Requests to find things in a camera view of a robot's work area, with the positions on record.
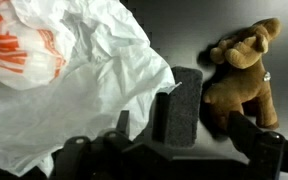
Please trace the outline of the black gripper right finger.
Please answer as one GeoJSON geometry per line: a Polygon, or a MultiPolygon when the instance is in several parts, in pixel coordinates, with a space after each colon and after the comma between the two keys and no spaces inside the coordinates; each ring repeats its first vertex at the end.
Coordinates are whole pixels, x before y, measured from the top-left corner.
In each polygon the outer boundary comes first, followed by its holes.
{"type": "Polygon", "coordinates": [[[249,163],[245,180],[279,180],[288,173],[288,140],[275,131],[262,131],[238,111],[229,113],[228,135],[249,163]]]}

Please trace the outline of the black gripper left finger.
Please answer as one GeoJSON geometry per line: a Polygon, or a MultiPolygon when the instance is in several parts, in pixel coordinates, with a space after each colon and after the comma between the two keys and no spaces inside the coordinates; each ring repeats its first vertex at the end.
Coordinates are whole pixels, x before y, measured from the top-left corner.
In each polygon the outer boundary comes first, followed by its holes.
{"type": "Polygon", "coordinates": [[[50,180],[170,180],[168,161],[157,151],[129,139],[129,111],[115,128],[94,140],[69,138],[58,154],[50,180]]]}

